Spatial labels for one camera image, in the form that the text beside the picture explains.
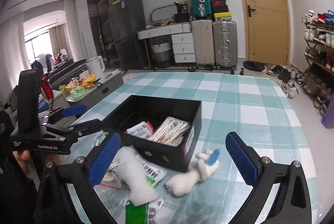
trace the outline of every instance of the black refrigerator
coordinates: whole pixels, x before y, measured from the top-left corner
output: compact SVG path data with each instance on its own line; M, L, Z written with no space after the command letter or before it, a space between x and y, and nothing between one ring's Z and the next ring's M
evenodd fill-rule
M109 17L122 70L147 66L144 42L137 37L146 26L142 1L121 0L109 8Z

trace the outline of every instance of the black trash bag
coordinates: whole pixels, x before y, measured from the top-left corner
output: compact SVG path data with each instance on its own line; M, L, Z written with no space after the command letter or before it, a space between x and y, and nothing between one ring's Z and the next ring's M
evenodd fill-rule
M264 71L265 64L257 62L257 61L244 61L243 66L245 69L251 70L251 71Z

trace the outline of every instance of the red shoe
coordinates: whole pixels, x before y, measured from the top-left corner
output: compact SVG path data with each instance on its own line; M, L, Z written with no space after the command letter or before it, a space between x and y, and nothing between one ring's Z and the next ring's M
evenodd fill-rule
M328 16L329 16L329 15L326 14L326 13L324 13L324 14L320 14L320 13L318 13L318 18L317 18L318 23L325 24L325 19L327 19Z

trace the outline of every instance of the floor mat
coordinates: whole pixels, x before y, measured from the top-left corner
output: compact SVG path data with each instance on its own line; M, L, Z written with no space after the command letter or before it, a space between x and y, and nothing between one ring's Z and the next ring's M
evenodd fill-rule
M163 69L163 70L127 70L126 73L144 73L144 72L189 72L187 69ZM196 70L195 72L206 72L206 73L220 73L220 74L232 74L234 75L233 70Z

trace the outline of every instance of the white tile floor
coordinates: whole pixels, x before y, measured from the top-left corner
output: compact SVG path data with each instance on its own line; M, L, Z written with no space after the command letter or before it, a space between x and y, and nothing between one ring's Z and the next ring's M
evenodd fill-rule
M239 66L235 74L240 73ZM124 83L140 73L123 76ZM263 77L264 73L244 70L246 76ZM319 223L334 203L334 129L326 129L321 124L321 115L303 90L294 99L289 99L311 150L318 181L318 221Z

